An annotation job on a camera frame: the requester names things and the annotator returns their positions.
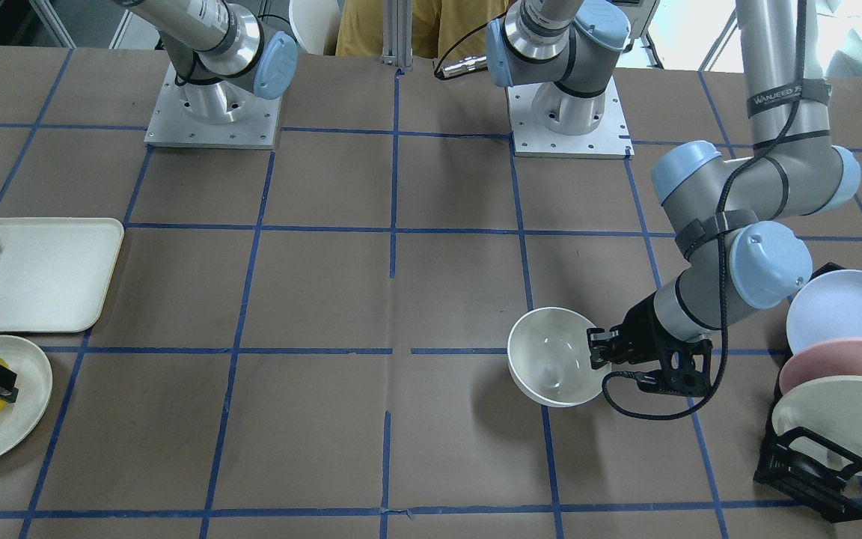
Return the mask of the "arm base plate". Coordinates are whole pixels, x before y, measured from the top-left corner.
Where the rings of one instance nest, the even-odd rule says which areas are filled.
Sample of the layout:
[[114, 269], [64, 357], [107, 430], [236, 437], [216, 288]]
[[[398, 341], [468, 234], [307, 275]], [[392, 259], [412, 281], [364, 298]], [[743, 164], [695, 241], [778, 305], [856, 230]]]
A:
[[144, 136], [151, 147], [273, 150], [281, 102], [261, 99], [220, 81], [182, 82], [168, 65]]
[[514, 153], [523, 157], [633, 157], [635, 150], [617, 85], [578, 98], [554, 83], [531, 83], [506, 89]]

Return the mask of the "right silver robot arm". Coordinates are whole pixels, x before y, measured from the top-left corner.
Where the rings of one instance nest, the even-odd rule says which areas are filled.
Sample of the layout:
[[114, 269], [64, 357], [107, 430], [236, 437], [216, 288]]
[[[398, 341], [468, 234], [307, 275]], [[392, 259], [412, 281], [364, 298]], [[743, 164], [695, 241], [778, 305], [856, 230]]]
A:
[[[298, 47], [252, 11], [227, 1], [110, 1], [153, 25], [179, 82], [230, 83], [257, 99], [281, 98], [296, 72]], [[19, 395], [17, 372], [0, 364], [0, 401]]]

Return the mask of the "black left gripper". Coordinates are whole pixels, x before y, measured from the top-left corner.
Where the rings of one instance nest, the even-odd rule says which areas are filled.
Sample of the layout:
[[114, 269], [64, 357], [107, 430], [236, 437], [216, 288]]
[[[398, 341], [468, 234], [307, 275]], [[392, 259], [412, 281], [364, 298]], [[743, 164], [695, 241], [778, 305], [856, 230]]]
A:
[[590, 348], [595, 371], [609, 364], [659, 362], [660, 368], [646, 373], [649, 379], [638, 383], [643, 392], [691, 397], [705, 397], [711, 392], [712, 342], [708, 338], [679, 340], [671, 335], [657, 317], [654, 296], [627, 311], [619, 326], [588, 328], [586, 338], [588, 346], [608, 346]]

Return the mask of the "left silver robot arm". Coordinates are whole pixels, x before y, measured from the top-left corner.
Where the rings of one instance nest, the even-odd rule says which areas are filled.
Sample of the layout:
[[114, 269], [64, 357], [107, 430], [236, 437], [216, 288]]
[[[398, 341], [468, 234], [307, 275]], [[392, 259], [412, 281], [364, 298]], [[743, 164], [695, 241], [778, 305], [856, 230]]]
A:
[[[612, 329], [589, 329], [590, 365], [657, 361], [644, 392], [704, 396], [709, 335], [767, 310], [810, 279], [810, 250], [780, 218], [823, 213], [858, 191], [860, 165], [831, 141], [829, 99], [814, 51], [810, 1], [739, 1], [753, 154], [725, 160], [704, 140], [668, 151], [651, 173], [658, 201], [688, 261]], [[606, 1], [520, 1], [485, 30], [486, 61], [500, 88], [548, 83], [566, 102], [602, 96], [629, 32]]]

